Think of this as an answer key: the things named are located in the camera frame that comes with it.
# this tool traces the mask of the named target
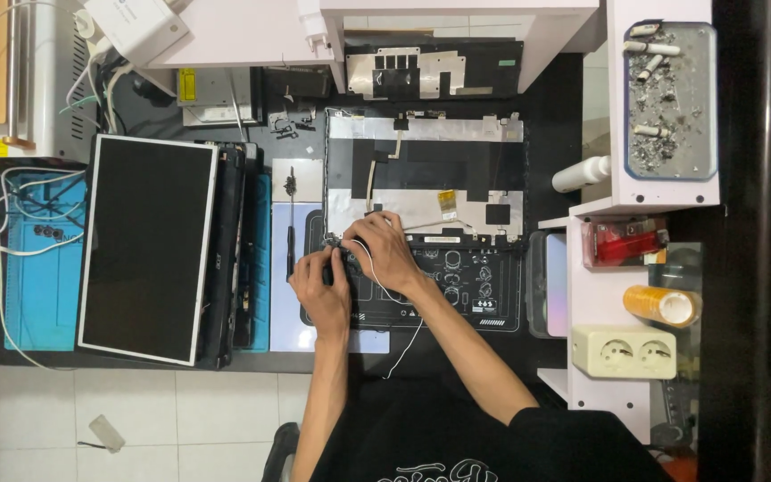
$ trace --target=screwdriver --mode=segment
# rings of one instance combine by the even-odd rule
[[[294,247],[295,230],[293,227],[293,196],[296,192],[296,176],[293,175],[293,166],[290,167],[290,175],[284,183],[284,192],[290,196],[290,224],[287,226],[287,277],[293,274],[293,266],[296,264]]]

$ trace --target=cigarette butt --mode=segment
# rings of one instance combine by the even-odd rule
[[[624,50],[642,51],[645,53],[667,55],[670,57],[680,55],[680,47],[677,46],[666,46],[664,44],[645,44],[644,42],[633,42],[632,40],[627,40],[624,42]]]
[[[640,136],[650,137],[668,137],[671,132],[668,129],[661,129],[659,127],[650,127],[648,125],[637,125],[633,130],[633,133]]]
[[[658,23],[650,23],[648,25],[637,25],[630,29],[630,37],[643,37],[645,35],[653,35],[659,30]]]
[[[662,62],[662,56],[661,55],[654,55],[653,58],[650,59],[650,62],[648,62],[647,65],[644,66],[644,70],[638,74],[638,82],[645,82],[650,78],[650,75],[653,73],[653,71],[656,70],[657,67],[659,67],[659,64]]]

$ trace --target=yellow tape roll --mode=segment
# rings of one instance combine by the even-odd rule
[[[636,285],[624,293],[627,312],[681,328],[701,317],[701,296],[692,291]]]

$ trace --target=black desk mat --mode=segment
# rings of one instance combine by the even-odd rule
[[[326,246],[323,239],[323,211],[308,214],[305,220],[305,253]],[[475,329],[516,332],[521,326],[522,294],[525,290],[521,252],[497,249],[413,248],[413,258],[427,277],[436,280],[445,299]],[[366,277],[356,257],[342,249],[344,268],[350,280],[353,328],[386,329],[415,327],[421,318],[415,308],[396,291],[386,291]],[[300,319],[311,325],[303,307]]]

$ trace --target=cigarette ash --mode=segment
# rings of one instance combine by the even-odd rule
[[[642,42],[666,45],[671,45],[675,39],[676,36],[673,33],[665,32],[661,28],[652,36],[638,38]],[[637,166],[642,172],[653,172],[674,157],[680,142],[686,140],[685,133],[691,130],[686,123],[685,115],[668,117],[663,113],[671,108],[681,114],[677,104],[677,89],[674,85],[677,81],[677,75],[673,69],[676,58],[663,58],[647,81],[638,82],[638,75],[645,70],[653,56],[635,52],[626,54],[630,66],[631,97],[636,100],[635,105],[630,106],[630,132],[635,125],[648,125],[668,129],[670,133],[664,138],[630,134],[630,164]]]

